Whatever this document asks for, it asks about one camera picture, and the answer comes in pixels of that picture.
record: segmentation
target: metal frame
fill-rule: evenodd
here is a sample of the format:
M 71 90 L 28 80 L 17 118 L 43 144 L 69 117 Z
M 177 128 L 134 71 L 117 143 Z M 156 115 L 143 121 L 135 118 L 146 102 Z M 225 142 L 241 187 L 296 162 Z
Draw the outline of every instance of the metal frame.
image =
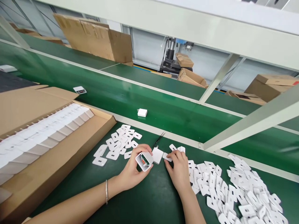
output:
M 243 64 L 243 62 L 246 60 L 246 58 L 242 58 L 242 60 L 231 70 L 230 74 L 225 78 L 225 80 L 219 85 L 218 91 L 220 91 L 224 85 L 227 83 L 227 81 L 232 77 L 232 75 L 235 73 L 235 71 Z
M 15 4 L 15 6 L 18 8 L 18 10 L 22 13 L 22 15 L 26 18 L 26 20 L 28 21 L 28 23 L 30 23 L 30 25 L 32 26 L 32 28 L 37 32 L 36 27 L 33 25 L 33 23 L 30 21 L 30 19 L 26 16 L 26 14 L 21 9 L 21 7 L 19 6 L 19 4 L 15 0 L 12 0 L 12 2 Z
M 295 13 L 231 0 L 168 1 L 170 4 L 151 0 L 39 1 L 299 71 L 299 27 L 293 22 L 299 15 Z M 122 10 L 112 10 L 116 5 Z M 183 16 L 167 17 L 165 12 Z M 228 17 L 229 13 L 238 18 Z M 281 54 L 286 49 L 288 57 Z
M 40 12 L 40 10 L 38 9 L 38 7 L 34 4 L 33 0 L 30 0 L 30 2 L 34 6 L 34 8 L 37 11 L 37 13 L 40 15 L 40 17 L 42 18 L 42 20 L 44 21 L 44 23 L 46 24 L 46 26 L 48 27 L 48 29 L 50 30 L 50 32 L 52 33 L 52 35 L 55 37 L 55 34 L 54 34 L 53 30 L 51 29 L 50 25 L 47 23 L 46 19 L 43 17 L 43 15 Z
M 8 35 L 22 48 L 30 49 L 30 46 L 26 41 L 18 34 L 18 32 L 6 21 L 3 16 L 0 16 L 0 26 L 4 29 Z
M 282 122 L 299 116 L 299 86 L 272 101 L 205 142 L 205 150 L 215 152 Z
M 237 61 L 239 56 L 240 55 L 238 54 L 230 54 L 228 56 L 228 58 L 225 60 L 224 64 L 222 65 L 221 69 L 216 74 L 213 81 L 211 82 L 209 87 L 206 89 L 206 91 L 203 93 L 202 97 L 198 101 L 199 104 L 204 104 L 206 102 L 206 100 L 209 98 L 209 96 L 212 94 L 215 88 L 217 88 L 218 84 L 221 82 L 221 80 L 224 78 L 224 76 L 227 74 L 230 68 Z

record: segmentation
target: green surface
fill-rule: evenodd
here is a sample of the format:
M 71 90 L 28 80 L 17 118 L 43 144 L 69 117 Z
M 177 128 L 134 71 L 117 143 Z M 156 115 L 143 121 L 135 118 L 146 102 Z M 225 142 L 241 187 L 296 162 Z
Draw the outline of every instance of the green surface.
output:
M 111 137 L 110 135 L 121 125 L 122 123 L 118 122 L 108 132 L 61 184 L 41 203 L 32 216 L 100 184 L 106 179 L 118 175 L 123 170 L 127 163 L 123 155 L 120 155 L 116 161 L 108 159 L 103 167 L 92 164 L 93 155 L 99 146 L 105 144 L 105 141 Z M 158 138 L 158 135 L 138 128 L 133 129 L 142 134 L 141 140 L 135 139 L 138 143 L 146 143 L 152 146 Z M 195 164 L 203 163 L 204 161 L 211 161 L 214 164 L 218 164 L 223 170 L 221 177 L 227 184 L 230 184 L 226 170 L 229 169 L 229 166 L 234 165 L 231 160 L 167 138 L 161 138 L 158 143 L 159 149 L 170 153 L 170 144 L 174 144 L 176 147 L 184 146 L 188 159 L 194 160 Z M 103 157 L 106 157 L 108 151 L 106 150 Z M 299 219 L 297 211 L 299 184 L 257 169 L 254 170 L 258 172 L 270 193 L 276 193 L 281 199 L 283 215 L 288 219 L 289 223 L 297 223 Z M 206 197 L 198 193 L 197 199 L 206 223 L 218 223 L 215 211 L 206 205 Z M 240 212 L 237 208 L 238 205 L 235 204 L 234 210 L 237 212 L 238 217 L 240 217 Z M 182 204 L 163 160 L 161 160 L 159 165 L 154 164 L 149 175 L 139 185 L 109 200 L 108 205 L 103 205 L 86 223 L 137 223 L 139 220 L 144 220 L 144 217 L 146 217 L 147 223 L 184 223 Z
M 108 66 L 117 64 L 114 61 L 96 57 L 94 55 L 87 54 L 82 51 L 70 49 L 59 44 L 54 44 L 48 41 L 46 42 L 44 40 L 37 39 L 26 34 L 20 33 L 20 35 L 25 39 L 25 41 L 30 45 L 30 47 L 35 50 L 56 57 L 60 57 L 72 62 L 76 62 L 88 67 L 92 67 L 95 69 L 103 69 Z M 152 87 L 166 90 L 181 96 L 185 96 L 194 100 L 199 100 L 205 91 L 205 89 L 200 88 L 198 86 L 189 85 L 184 82 L 178 82 L 174 79 L 165 78 L 123 64 L 104 69 L 103 71 L 121 76 L 123 78 L 134 80 L 136 82 L 140 82 Z M 231 110 L 233 112 L 237 112 L 243 115 L 248 115 L 260 107 L 260 105 L 240 100 L 235 97 L 230 97 L 218 92 L 213 92 L 206 101 L 206 103 L 227 110 Z M 291 119 L 280 125 L 286 128 L 299 131 L 299 117 Z
M 0 43 L 0 49 L 0 64 L 15 66 L 22 73 L 21 78 L 69 91 L 83 86 L 87 93 L 80 95 L 79 101 L 192 140 L 206 142 L 240 120 L 218 110 L 8 44 Z M 137 116 L 139 108 L 148 109 L 146 118 Z M 299 175 L 298 148 L 298 135 L 270 128 L 225 150 Z
M 0 26 L 0 39 L 7 40 L 7 41 L 10 41 L 10 42 L 16 43 L 16 42 L 10 37 L 10 35 L 8 35 L 8 33 L 5 32 L 5 30 L 4 30 L 1 26 Z

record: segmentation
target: stack of cardboard boxes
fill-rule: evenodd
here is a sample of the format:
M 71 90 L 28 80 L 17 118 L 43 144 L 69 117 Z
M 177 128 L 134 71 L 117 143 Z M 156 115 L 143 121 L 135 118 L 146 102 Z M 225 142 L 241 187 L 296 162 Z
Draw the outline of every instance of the stack of cardboard boxes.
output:
M 245 90 L 259 96 L 265 102 L 273 100 L 299 83 L 299 79 L 289 75 L 257 75 Z

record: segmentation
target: metal pillar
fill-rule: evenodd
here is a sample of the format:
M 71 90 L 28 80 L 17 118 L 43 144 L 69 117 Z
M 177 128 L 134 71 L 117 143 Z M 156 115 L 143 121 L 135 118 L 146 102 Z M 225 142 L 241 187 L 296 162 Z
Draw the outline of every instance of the metal pillar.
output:
M 256 133 L 299 116 L 299 86 L 294 86 L 204 143 L 215 152 Z
M 224 64 L 222 65 L 219 72 L 216 74 L 215 78 L 209 85 L 209 87 L 206 89 L 206 91 L 203 93 L 202 97 L 198 101 L 199 104 L 204 104 L 206 100 L 209 98 L 209 96 L 212 94 L 212 92 L 215 90 L 215 88 L 218 86 L 218 84 L 221 82 L 221 80 L 224 78 L 224 76 L 227 74 L 229 69 L 233 66 L 233 64 L 236 62 L 236 60 L 239 58 L 240 55 L 231 53 L 228 58 L 225 60 Z
M 50 32 L 52 33 L 53 36 L 55 36 L 53 30 L 51 29 L 51 27 L 49 26 L 49 24 L 47 23 L 46 19 L 43 17 L 43 15 L 41 14 L 40 10 L 37 8 L 37 6 L 34 4 L 33 0 L 30 0 L 31 4 L 35 7 L 36 11 L 38 12 L 38 14 L 40 15 L 40 17 L 42 18 L 42 20 L 44 21 L 44 23 L 46 24 L 46 26 L 48 27 L 48 29 L 50 30 Z
M 16 5 L 16 7 L 18 8 L 18 10 L 22 13 L 22 15 L 26 18 L 26 20 L 28 21 L 28 23 L 30 23 L 30 25 L 32 26 L 32 28 L 37 32 L 37 29 L 35 28 L 35 26 L 33 25 L 33 23 L 30 21 L 30 19 L 26 16 L 26 14 L 23 12 L 23 10 L 21 9 L 21 7 L 18 5 L 18 3 L 15 0 L 12 0 L 12 2 Z
M 223 83 L 220 84 L 218 90 L 221 90 L 223 86 L 227 83 L 227 81 L 231 78 L 231 76 L 235 73 L 235 71 L 242 65 L 242 63 L 246 60 L 246 58 L 242 58 L 242 60 L 234 67 L 231 71 L 231 73 L 226 77 L 226 79 L 223 81 Z
M 6 21 L 3 16 L 0 16 L 0 26 L 7 32 L 13 40 L 24 49 L 30 49 L 26 41 L 18 34 L 17 31 Z
M 134 54 L 134 42 L 133 42 L 133 34 L 132 34 L 132 27 L 130 27 L 130 35 L 131 35 L 131 42 L 132 42 L 132 57 L 133 59 L 135 58 L 135 54 Z

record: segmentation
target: flattened cardboard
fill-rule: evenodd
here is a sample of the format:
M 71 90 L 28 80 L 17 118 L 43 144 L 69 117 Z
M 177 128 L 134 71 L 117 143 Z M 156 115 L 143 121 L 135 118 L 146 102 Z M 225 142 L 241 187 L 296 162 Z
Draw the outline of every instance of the flattened cardboard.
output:
M 119 63 L 132 63 L 131 36 L 96 21 L 54 14 L 71 47 Z
M 257 79 L 254 79 L 245 90 L 245 93 L 255 94 L 262 98 L 262 100 L 269 102 L 290 88 L 291 86 L 267 85 L 261 83 Z
M 235 91 L 232 91 L 232 90 L 228 90 L 225 93 L 225 95 L 236 97 L 238 99 L 245 100 L 245 101 L 248 101 L 248 102 L 251 102 L 251 103 L 255 103 L 255 104 L 259 104 L 259 105 L 266 104 L 266 102 L 264 100 L 262 100 L 261 98 L 259 98 L 255 94 L 235 92 Z
M 279 86 L 295 86 L 299 83 L 299 79 L 289 75 L 263 75 L 259 74 L 256 79 L 263 84 L 279 85 Z
M 181 69 L 181 71 L 178 75 L 178 80 L 195 85 L 195 86 L 199 86 L 202 88 L 208 87 L 208 85 L 203 77 L 195 74 L 194 72 L 192 72 L 186 68 Z
M 162 72 L 151 72 L 151 73 L 161 75 L 161 76 L 164 76 L 164 77 L 167 77 L 167 78 L 171 78 L 171 74 L 162 73 Z
M 38 39 L 42 39 L 42 40 L 46 40 L 55 44 L 60 44 L 60 45 L 64 45 L 62 40 L 58 37 L 46 37 L 46 36 L 34 36 Z
M 186 54 L 176 53 L 175 56 L 177 57 L 177 62 L 181 67 L 192 68 L 194 63 Z
M 20 32 L 20 33 L 24 33 L 30 36 L 40 36 L 39 33 L 32 31 L 32 30 L 27 30 L 27 29 L 16 29 L 16 31 Z

